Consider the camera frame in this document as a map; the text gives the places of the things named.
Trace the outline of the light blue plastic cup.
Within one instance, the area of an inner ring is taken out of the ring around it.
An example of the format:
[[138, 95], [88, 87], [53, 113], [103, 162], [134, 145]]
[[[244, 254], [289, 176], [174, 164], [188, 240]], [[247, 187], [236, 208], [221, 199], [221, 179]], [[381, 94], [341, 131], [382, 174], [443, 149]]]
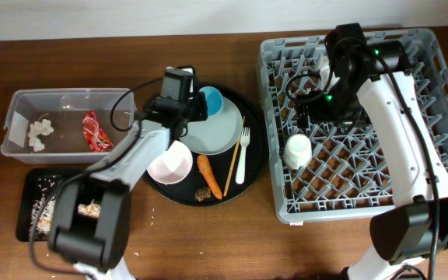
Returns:
[[204, 86], [200, 91], [205, 95], [208, 116], [214, 116], [220, 112], [223, 107], [223, 97], [221, 92], [213, 86]]

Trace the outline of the pink bowl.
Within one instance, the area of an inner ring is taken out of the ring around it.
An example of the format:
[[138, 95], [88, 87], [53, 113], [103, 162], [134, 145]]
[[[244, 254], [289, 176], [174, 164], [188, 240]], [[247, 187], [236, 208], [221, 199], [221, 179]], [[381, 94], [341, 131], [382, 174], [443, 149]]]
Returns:
[[193, 156], [190, 149], [179, 141], [172, 145], [148, 167], [148, 175], [157, 183], [178, 184], [191, 171]]

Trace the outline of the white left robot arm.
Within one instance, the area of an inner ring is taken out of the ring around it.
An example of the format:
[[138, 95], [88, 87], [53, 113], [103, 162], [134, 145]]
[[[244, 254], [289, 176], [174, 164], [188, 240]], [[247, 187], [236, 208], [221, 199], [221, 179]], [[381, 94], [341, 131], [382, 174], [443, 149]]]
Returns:
[[39, 211], [55, 202], [48, 246], [89, 279], [130, 274], [120, 264], [127, 247], [131, 189], [192, 121], [207, 117], [205, 95], [161, 93], [138, 113], [127, 138], [105, 158], [63, 181], [44, 199]]

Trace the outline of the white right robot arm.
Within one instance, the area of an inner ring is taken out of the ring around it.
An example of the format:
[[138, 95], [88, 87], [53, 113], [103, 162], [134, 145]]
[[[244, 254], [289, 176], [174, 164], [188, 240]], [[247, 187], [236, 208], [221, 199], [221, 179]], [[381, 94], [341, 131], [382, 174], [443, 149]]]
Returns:
[[448, 250], [448, 172], [418, 106], [411, 63], [401, 42], [369, 44], [357, 23], [325, 38], [329, 73], [319, 90], [289, 94], [300, 127], [339, 122], [360, 106], [373, 125], [390, 173], [394, 208], [370, 222], [371, 247], [342, 274], [396, 279]]

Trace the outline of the white plastic cup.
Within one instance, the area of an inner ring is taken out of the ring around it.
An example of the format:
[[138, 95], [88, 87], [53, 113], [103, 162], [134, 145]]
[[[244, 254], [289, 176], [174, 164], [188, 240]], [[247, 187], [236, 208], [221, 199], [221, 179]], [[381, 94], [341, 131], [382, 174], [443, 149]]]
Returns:
[[312, 159], [312, 145], [302, 134], [291, 135], [283, 151], [283, 161], [289, 169], [298, 170], [307, 166]]

